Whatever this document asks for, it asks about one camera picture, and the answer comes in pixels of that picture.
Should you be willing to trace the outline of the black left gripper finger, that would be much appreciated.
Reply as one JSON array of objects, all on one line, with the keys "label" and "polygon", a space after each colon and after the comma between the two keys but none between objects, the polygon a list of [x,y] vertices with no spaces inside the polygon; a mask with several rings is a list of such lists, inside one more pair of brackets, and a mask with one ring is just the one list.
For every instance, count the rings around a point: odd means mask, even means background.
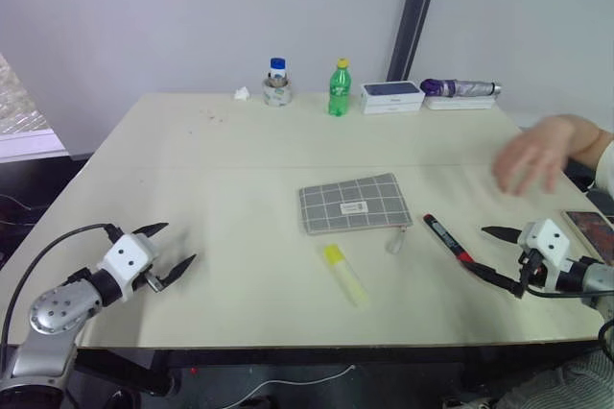
[{"label": "black left gripper finger", "polygon": [[135,229],[132,232],[132,234],[142,235],[144,237],[150,238],[150,237],[152,237],[155,234],[159,233],[160,231],[162,231],[163,229],[165,229],[168,226],[169,226],[168,222],[160,222],[160,223],[150,224],[150,225],[146,225],[146,226],[140,227],[138,229]]},{"label": "black left gripper finger", "polygon": [[176,266],[174,266],[169,274],[160,280],[162,289],[168,288],[170,285],[179,280],[185,271],[190,267],[196,256],[196,254],[193,254],[181,260]]}]

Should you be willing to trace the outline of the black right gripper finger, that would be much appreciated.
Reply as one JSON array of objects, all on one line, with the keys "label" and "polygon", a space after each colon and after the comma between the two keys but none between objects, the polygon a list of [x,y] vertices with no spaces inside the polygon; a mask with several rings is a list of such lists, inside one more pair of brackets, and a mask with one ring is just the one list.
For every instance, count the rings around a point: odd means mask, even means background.
[{"label": "black right gripper finger", "polygon": [[509,243],[517,243],[521,235],[520,229],[507,228],[507,227],[488,226],[488,227],[482,227],[482,231],[497,239],[500,239],[500,240],[503,240]]},{"label": "black right gripper finger", "polygon": [[460,263],[467,271],[481,280],[510,292],[518,299],[523,297],[524,288],[519,281],[503,276],[494,269],[481,263],[464,260],[462,260]]}]

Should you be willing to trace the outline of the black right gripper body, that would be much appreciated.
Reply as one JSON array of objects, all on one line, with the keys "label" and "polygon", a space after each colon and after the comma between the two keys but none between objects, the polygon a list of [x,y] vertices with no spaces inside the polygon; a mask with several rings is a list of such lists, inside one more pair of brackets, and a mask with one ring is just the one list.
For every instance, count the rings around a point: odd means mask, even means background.
[{"label": "black right gripper body", "polygon": [[544,256],[537,249],[522,252],[518,258],[520,264],[519,280],[515,288],[515,297],[521,299],[530,287],[543,288],[548,269],[543,263]]}]

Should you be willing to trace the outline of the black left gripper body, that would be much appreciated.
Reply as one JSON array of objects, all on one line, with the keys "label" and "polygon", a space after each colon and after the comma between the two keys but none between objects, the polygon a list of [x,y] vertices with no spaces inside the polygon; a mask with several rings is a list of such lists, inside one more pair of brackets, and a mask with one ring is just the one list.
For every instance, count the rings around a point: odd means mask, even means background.
[{"label": "black left gripper body", "polygon": [[166,288],[166,284],[163,279],[152,272],[152,268],[153,265],[149,264],[143,270],[141,276],[154,292],[162,292]]}]

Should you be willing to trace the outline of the person's bare hand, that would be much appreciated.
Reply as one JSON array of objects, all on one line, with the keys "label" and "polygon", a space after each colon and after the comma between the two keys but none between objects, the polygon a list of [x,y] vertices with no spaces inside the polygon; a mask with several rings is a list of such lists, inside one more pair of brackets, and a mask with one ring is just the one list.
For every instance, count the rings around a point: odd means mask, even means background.
[{"label": "person's bare hand", "polygon": [[495,157],[492,174],[499,189],[516,196],[535,183],[552,193],[570,159],[596,170],[613,134],[571,114],[549,116],[520,132]]}]

